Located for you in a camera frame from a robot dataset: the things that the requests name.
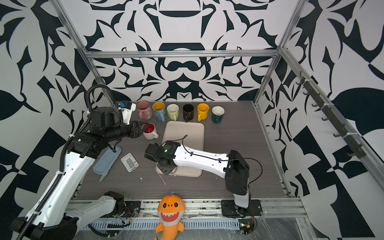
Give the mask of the white cream mug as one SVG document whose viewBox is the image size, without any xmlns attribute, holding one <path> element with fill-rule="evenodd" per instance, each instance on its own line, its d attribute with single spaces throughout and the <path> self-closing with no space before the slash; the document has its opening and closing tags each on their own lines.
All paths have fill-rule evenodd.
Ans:
<svg viewBox="0 0 384 240">
<path fill-rule="evenodd" d="M 159 138 L 156 126 L 153 123 L 149 123 L 149 126 L 146 128 L 143 134 L 147 140 L 154 140 Z"/>
</svg>

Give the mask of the black mug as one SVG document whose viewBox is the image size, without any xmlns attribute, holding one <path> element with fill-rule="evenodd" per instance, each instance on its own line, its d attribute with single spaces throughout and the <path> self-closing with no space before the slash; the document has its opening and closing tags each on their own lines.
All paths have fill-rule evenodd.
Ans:
<svg viewBox="0 0 384 240">
<path fill-rule="evenodd" d="M 185 104 L 183 106 L 183 119 L 184 121 L 190 122 L 194 118 L 194 106 L 192 104 Z"/>
</svg>

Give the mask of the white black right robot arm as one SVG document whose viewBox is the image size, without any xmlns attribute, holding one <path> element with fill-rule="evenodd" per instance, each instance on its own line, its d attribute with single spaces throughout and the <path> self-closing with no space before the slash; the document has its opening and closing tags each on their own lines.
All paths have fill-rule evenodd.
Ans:
<svg viewBox="0 0 384 240">
<path fill-rule="evenodd" d="M 249 208 L 250 166 L 237 151 L 216 154 L 166 141 L 163 145 L 148 145 L 144 157 L 157 163 L 164 175 L 170 174 L 176 167 L 192 167 L 215 174 L 225 180 L 226 189 L 234 195 L 236 208 L 242 211 Z"/>
</svg>

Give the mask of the blue butterfly mug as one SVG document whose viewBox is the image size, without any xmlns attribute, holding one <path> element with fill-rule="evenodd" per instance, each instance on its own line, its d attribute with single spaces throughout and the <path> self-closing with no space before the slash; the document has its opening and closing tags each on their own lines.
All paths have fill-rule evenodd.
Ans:
<svg viewBox="0 0 384 240">
<path fill-rule="evenodd" d="M 156 102 L 153 104 L 153 111 L 156 120 L 165 122 L 167 118 L 167 111 L 163 102 Z"/>
</svg>

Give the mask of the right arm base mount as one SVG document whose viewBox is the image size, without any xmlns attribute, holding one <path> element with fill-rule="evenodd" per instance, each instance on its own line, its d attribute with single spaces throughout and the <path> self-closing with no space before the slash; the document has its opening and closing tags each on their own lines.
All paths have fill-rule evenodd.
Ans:
<svg viewBox="0 0 384 240">
<path fill-rule="evenodd" d="M 226 218 L 261 216 L 263 209 L 260 200 L 250 200 L 248 208 L 238 207 L 234 200 L 221 200 L 222 215 Z"/>
</svg>

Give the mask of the dark green mug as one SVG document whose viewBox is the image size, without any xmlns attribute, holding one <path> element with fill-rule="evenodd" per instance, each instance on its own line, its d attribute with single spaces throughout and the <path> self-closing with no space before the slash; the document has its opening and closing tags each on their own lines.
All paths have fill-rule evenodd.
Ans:
<svg viewBox="0 0 384 240">
<path fill-rule="evenodd" d="M 212 122 L 215 123 L 215 124 L 219 124 L 223 118 L 224 118 L 224 114 L 225 114 L 225 109 L 221 106 L 215 106 L 212 108 Z"/>
</svg>

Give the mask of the pink ghost pattern mug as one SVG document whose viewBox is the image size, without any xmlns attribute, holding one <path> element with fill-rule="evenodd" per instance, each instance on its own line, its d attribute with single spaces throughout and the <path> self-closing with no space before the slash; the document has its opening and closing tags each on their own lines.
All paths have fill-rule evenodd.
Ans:
<svg viewBox="0 0 384 240">
<path fill-rule="evenodd" d="M 141 101 L 137 104 L 139 110 L 139 117 L 142 120 L 149 120 L 153 116 L 151 104 L 148 101 Z"/>
</svg>

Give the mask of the light green mug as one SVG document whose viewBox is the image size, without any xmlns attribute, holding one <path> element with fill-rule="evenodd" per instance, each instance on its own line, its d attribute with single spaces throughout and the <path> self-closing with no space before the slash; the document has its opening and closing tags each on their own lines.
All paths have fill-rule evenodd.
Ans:
<svg viewBox="0 0 384 240">
<path fill-rule="evenodd" d="M 167 106 L 168 117 L 171 121 L 177 121 L 179 118 L 179 106 L 177 104 L 170 104 Z"/>
</svg>

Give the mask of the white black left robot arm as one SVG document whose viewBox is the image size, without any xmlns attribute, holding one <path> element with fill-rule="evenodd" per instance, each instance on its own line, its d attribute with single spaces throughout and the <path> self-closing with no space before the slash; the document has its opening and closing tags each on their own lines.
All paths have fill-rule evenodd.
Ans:
<svg viewBox="0 0 384 240">
<path fill-rule="evenodd" d="M 65 143 L 55 178 L 28 214 L 14 219 L 11 224 L 19 240 L 71 240 L 98 218 L 105 215 L 119 218 L 123 213 L 124 196 L 112 191 L 74 213 L 66 212 L 80 181 L 99 154 L 106 148 L 115 152 L 116 147 L 111 146 L 111 142 L 119 143 L 124 137 L 136 139 L 148 128 L 147 123 L 131 119 L 137 106 L 130 101 L 112 100 L 111 107 L 93 108 L 90 95 L 97 88 L 112 94 L 106 85 L 95 85 L 87 90 L 88 118 Z"/>
</svg>

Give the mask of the yellow mug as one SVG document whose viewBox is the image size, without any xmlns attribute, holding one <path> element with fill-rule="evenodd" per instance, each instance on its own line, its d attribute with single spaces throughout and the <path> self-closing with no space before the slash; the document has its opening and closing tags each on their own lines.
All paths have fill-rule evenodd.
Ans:
<svg viewBox="0 0 384 240">
<path fill-rule="evenodd" d="M 201 103 L 197 107 L 198 109 L 198 121 L 206 120 L 209 115 L 209 105 Z"/>
</svg>

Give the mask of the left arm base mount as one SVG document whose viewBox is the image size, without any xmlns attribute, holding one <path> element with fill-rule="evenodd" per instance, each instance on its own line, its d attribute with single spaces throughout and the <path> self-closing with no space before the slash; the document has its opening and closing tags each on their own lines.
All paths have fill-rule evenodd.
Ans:
<svg viewBox="0 0 384 240">
<path fill-rule="evenodd" d="M 119 215 L 122 218 L 138 217 L 141 213 L 141 201 L 125 201 Z"/>
</svg>

